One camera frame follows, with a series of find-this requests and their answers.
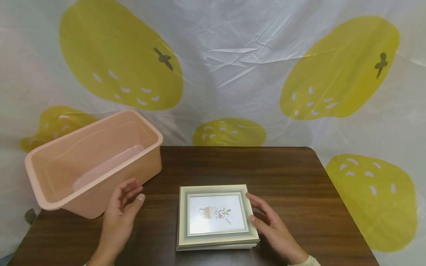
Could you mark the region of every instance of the finger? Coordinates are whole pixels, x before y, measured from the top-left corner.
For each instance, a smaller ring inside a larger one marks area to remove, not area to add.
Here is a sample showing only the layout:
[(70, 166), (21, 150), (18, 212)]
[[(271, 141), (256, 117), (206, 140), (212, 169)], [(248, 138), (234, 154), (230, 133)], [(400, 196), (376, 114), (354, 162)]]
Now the finger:
[(120, 183), (116, 188), (113, 190), (111, 199), (109, 201), (109, 205), (114, 208), (120, 208), (121, 204), (121, 197), (123, 195), (123, 189), (127, 187), (128, 184), (131, 184), (135, 182), (136, 178), (130, 178), (122, 183)]
[(127, 222), (133, 222), (135, 220), (136, 214), (141, 209), (144, 201), (145, 195), (139, 194), (132, 203), (126, 206), (124, 218), (127, 220)]
[(250, 200), (250, 203), (254, 208), (258, 208), (261, 212), (263, 212), (266, 215), (271, 225), (273, 223), (275, 224), (282, 223), (282, 220), (279, 217), (279, 215), (271, 208), (271, 206), (269, 206), (269, 204), (265, 200), (250, 193), (247, 193), (246, 196)]
[(254, 212), (254, 213), (253, 213), (253, 215), (254, 215), (256, 218), (258, 218), (258, 219), (262, 220), (265, 224), (268, 224), (268, 223), (269, 223), (268, 219), (266, 218), (266, 216), (265, 216), (263, 213), (260, 213), (260, 212)]
[(139, 194), (142, 191), (142, 189), (143, 187), (138, 186), (135, 189), (127, 192), (121, 199), (121, 205), (120, 205), (121, 209), (123, 209), (126, 206), (126, 203), (130, 198), (134, 197), (136, 194)]
[(126, 194), (139, 186), (139, 181), (136, 178), (132, 178), (132, 182), (128, 183), (123, 189), (123, 193)]
[(254, 215), (250, 215), (249, 220), (250, 223), (268, 240), (275, 235), (273, 229), (265, 224), (261, 219), (256, 218)]

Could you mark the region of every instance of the brown table top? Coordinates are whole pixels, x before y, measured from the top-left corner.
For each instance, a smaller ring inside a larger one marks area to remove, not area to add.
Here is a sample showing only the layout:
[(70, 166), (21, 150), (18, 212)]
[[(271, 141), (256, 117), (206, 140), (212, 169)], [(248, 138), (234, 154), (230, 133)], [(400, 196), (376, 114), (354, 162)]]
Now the brown table top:
[[(303, 147), (162, 147), (162, 172), (115, 265), (285, 265), (266, 240), (250, 250), (176, 252), (179, 186), (247, 184), (323, 266), (377, 266), (315, 152)], [(78, 266), (93, 254), (102, 218), (42, 211), (8, 266)]]

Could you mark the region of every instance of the flower pot drawing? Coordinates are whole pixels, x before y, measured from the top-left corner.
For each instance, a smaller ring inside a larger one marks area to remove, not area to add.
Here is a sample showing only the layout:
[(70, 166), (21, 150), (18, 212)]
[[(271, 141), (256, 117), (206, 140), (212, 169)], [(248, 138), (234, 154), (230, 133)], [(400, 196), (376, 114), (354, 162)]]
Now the flower pot drawing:
[(203, 211), (202, 215), (204, 219), (210, 219), (210, 207), (205, 207), (204, 209), (199, 209), (199, 211)]

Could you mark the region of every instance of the framed artwork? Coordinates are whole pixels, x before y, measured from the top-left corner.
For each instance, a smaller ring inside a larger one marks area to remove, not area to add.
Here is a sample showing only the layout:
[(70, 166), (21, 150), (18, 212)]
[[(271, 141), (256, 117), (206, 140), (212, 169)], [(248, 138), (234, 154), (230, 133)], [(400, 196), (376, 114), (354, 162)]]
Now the framed artwork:
[(181, 187), (177, 249), (199, 245), (253, 247), (259, 241), (246, 185)]

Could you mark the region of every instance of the plastic storage container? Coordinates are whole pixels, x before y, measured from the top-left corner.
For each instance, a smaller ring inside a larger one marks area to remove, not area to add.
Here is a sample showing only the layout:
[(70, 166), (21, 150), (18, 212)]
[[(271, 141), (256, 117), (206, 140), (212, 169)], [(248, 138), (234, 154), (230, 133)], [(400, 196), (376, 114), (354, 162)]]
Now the plastic storage container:
[(161, 171), (161, 133), (135, 110), (125, 110), (32, 150), (25, 167), (41, 208), (101, 215), (113, 189)]

